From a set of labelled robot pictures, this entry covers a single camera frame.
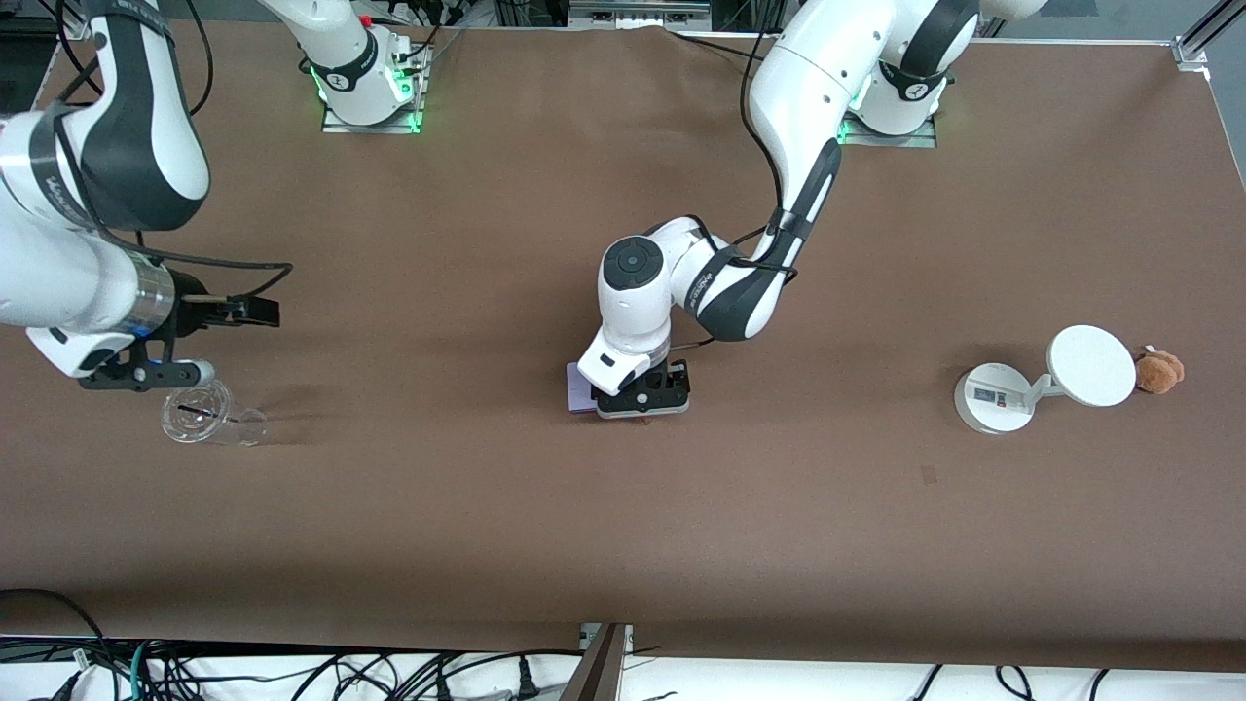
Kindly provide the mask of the clear plastic cup with lid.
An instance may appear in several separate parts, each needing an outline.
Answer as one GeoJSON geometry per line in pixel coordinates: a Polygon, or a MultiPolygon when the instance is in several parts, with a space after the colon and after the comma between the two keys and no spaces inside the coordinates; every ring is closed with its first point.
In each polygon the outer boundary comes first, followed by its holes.
{"type": "Polygon", "coordinates": [[[269,436],[264,413],[252,408],[218,379],[208,385],[179,387],[164,398],[161,426],[181,445],[254,447],[269,436]]]}

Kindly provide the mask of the brown table cover sheet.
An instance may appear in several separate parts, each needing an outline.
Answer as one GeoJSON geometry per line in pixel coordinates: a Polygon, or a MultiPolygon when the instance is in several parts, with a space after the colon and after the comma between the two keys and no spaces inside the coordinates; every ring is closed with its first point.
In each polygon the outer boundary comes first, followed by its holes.
{"type": "Polygon", "coordinates": [[[937,147],[847,147],[764,331],[645,426],[564,367],[612,242],[769,217],[739,59],[470,30],[422,133],[325,134],[285,27],[211,34],[212,191],[152,243],[294,263],[280,327],[178,342],[270,438],[177,445],[0,327],[0,586],[111,636],[1246,671],[1246,191],[1166,46],[971,45],[937,147]],[[1187,376],[962,422],[1079,324],[1187,376]]]}

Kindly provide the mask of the aluminium profile beam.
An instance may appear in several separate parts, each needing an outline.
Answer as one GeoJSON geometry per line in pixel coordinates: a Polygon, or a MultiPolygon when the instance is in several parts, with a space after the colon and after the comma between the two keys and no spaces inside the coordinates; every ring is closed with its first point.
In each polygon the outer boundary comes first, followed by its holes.
{"type": "Polygon", "coordinates": [[[635,651],[633,636],[630,624],[579,625],[579,642],[587,647],[558,701],[619,701],[623,662],[635,651]]]}

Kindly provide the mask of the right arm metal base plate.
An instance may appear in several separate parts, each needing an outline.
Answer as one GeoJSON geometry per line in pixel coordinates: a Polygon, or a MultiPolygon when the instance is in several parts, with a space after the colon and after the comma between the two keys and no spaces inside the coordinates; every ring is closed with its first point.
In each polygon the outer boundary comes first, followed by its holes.
{"type": "Polygon", "coordinates": [[[385,65],[361,77],[355,92],[338,93],[316,85],[324,103],[324,132],[405,134],[422,128],[424,102],[432,49],[425,44],[410,46],[407,54],[395,54],[385,65]]]}

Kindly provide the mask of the aluminium frame rail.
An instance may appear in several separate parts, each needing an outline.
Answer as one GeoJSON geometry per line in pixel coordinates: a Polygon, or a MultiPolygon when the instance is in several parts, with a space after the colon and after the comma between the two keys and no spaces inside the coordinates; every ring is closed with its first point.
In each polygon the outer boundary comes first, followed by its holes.
{"type": "Polygon", "coordinates": [[[567,0],[566,27],[711,31],[711,0],[567,0]]]}

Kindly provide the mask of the brown plush keychain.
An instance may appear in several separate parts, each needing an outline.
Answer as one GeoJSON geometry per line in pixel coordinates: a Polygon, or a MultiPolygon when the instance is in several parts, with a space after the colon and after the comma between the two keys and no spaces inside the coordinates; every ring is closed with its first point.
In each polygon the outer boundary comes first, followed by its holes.
{"type": "Polygon", "coordinates": [[[1187,376],[1187,369],[1176,355],[1158,350],[1153,345],[1144,347],[1144,354],[1138,356],[1134,367],[1136,388],[1141,393],[1168,393],[1187,376]]]}

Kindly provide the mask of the aluminium corner post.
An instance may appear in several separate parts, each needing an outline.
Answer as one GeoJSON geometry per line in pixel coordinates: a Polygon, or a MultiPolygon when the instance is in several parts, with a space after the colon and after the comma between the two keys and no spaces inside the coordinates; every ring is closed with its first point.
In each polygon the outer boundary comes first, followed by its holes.
{"type": "Polygon", "coordinates": [[[1246,17],[1246,0],[1216,0],[1187,31],[1172,40],[1177,68],[1182,72],[1205,70],[1206,50],[1241,17],[1246,17]]]}

